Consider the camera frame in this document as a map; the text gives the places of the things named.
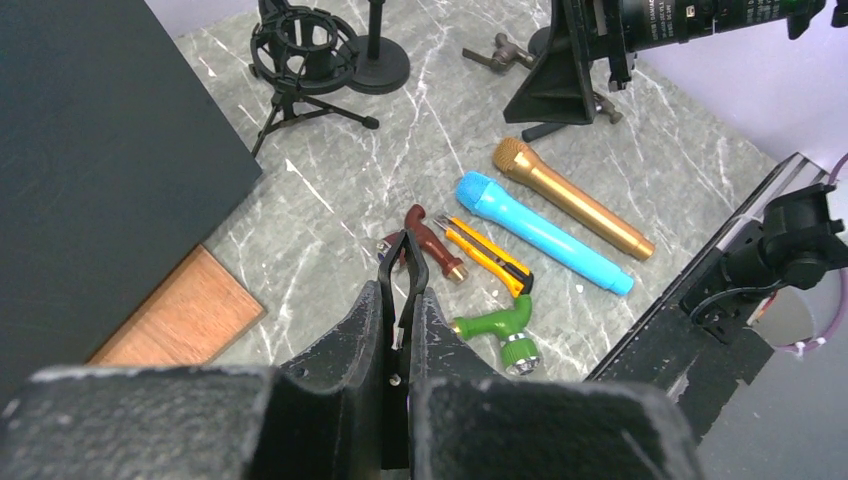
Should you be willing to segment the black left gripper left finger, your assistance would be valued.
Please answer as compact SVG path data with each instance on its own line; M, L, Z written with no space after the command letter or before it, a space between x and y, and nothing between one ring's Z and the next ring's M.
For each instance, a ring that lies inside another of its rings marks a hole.
M281 366L51 367L1 415L5 479L377 479L382 295Z

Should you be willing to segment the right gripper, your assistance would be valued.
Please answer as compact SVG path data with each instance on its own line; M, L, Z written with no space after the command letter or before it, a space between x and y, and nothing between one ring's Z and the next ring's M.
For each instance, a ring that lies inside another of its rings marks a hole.
M622 5L612 0L553 1L550 25L528 43L535 64L504 108L504 120L593 122L593 62L608 61L610 92L623 91L632 81L637 54L627 50Z

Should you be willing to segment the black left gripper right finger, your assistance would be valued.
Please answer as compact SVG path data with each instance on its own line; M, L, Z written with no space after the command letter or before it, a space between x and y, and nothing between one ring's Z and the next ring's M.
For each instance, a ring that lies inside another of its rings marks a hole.
M415 305L408 405L415 479L700 479L692 430L655 387L513 381Z

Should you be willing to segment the gold brown microphone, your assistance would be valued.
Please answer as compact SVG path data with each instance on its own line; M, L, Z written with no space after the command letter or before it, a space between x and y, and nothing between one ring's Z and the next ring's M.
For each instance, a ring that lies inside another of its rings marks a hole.
M504 138L493 164L508 178L532 189L596 235L633 258L645 261L655 246L639 230L552 169L527 143Z

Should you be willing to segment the blue microphone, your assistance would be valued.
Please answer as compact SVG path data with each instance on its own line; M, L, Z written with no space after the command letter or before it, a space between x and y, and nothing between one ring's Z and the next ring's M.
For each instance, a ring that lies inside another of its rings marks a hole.
M596 286L621 296L633 288L634 280L615 263L526 207L493 179L470 171L455 195L469 212L500 225Z

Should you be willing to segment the black shock mount stand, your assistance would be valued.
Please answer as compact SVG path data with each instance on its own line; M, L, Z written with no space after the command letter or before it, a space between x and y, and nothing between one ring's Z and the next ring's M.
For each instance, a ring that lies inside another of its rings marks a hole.
M411 73L404 48L382 36L383 5L383 0L369 1L368 33L356 39L360 55L348 87L366 95L394 92L405 85Z

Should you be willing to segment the black tripod shock mount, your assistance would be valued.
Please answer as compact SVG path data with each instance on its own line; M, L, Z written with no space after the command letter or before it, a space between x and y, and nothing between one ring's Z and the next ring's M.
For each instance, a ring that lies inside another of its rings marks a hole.
M357 72L357 35L342 18L288 1L260 1L250 39L248 71L273 88L271 110L251 149L256 156L267 136L302 121L336 114L376 130L380 122L320 100L345 88Z

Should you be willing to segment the black round base stand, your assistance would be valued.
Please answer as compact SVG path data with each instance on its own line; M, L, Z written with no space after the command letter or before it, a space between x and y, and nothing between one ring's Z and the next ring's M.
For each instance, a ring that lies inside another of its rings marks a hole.
M395 308L392 271L403 260L409 268L409 289L401 311ZM381 319L385 334L382 367L382 454L384 470L406 469L409 461L409 386L412 357L412 327L416 301L424 293L429 270L413 231L398 233L383 255L377 281L381 293Z

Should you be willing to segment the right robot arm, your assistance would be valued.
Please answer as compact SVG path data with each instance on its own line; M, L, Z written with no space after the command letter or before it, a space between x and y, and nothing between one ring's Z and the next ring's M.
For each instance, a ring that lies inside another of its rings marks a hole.
M556 1L540 58L504 110L509 123L592 122L589 69L630 82L635 55L784 21L800 37L820 1ZM835 179L779 193L771 173L578 383L510 381L443 327L413 336L415 479L699 479L696 455L737 387L773 348L749 320L783 288L847 269Z

